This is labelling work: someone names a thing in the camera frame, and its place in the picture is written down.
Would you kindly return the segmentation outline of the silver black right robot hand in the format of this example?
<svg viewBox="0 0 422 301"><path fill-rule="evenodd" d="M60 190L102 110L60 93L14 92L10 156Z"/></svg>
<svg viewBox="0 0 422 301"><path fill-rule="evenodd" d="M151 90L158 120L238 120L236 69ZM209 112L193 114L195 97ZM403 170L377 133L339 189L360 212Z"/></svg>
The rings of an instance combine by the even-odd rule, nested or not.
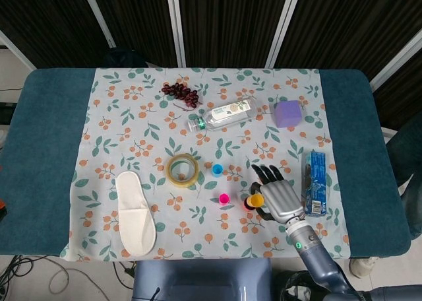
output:
<svg viewBox="0 0 422 301"><path fill-rule="evenodd" d="M250 186L251 196L261 195L268 212L262 207L255 207L258 215L266 221L275 221L289 226L305 219L304 208L300 196L296 194L291 184L282 176L277 167L273 165L257 166L252 169L259 178Z"/></svg>

